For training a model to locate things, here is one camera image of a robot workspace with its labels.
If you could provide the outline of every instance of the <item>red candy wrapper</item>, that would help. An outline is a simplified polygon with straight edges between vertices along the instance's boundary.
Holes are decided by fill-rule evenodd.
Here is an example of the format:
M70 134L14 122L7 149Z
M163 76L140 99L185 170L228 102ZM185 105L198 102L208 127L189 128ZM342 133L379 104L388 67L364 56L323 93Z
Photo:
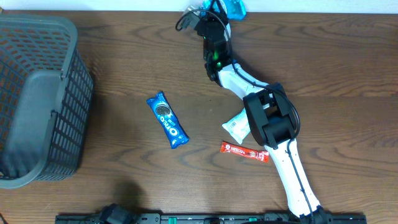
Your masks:
M257 151L253 149L248 149L241 146L235 146L228 142L224 142L221 145L220 152L231 152L239 156L243 156L249 159L257 159L262 162L268 162L269 153L267 151Z

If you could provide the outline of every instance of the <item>basket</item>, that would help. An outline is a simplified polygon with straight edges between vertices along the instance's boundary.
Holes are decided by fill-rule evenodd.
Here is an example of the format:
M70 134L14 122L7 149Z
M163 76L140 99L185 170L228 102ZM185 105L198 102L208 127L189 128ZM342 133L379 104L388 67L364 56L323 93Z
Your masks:
M93 80L62 17L0 15L0 189L80 163Z

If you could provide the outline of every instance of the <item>oreo package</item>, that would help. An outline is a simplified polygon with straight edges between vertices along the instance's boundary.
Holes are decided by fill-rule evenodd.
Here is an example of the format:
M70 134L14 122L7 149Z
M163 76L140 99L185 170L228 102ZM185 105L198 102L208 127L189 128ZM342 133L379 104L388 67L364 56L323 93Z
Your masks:
M177 116L174 114L162 91L158 92L155 97L149 98L147 104L162 125L172 149L189 142L189 137L182 129Z

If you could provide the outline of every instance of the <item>wooden surface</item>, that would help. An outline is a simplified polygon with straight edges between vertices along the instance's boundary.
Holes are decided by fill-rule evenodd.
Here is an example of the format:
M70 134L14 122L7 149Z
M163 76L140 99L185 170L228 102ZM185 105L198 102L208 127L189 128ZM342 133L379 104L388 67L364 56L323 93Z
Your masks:
M272 161L219 153L221 140L234 142L221 125L243 104L209 81L201 38L174 30L180 13L50 14L76 24L96 79L83 163L68 180L0 190L9 223L53 223L111 203L165 213L287 209ZM243 67L281 82L297 107L300 158L321 204L397 223L398 16L250 13L232 31ZM176 150L146 104L159 90L191 138ZM243 146L261 149L251 135Z

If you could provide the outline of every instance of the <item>white wall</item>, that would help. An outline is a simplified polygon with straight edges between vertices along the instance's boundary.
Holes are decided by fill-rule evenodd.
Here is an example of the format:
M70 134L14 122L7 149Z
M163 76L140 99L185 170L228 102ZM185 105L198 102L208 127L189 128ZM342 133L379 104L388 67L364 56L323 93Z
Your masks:
M182 11L198 0L0 0L4 9ZM398 0L244 0L249 12L398 13Z

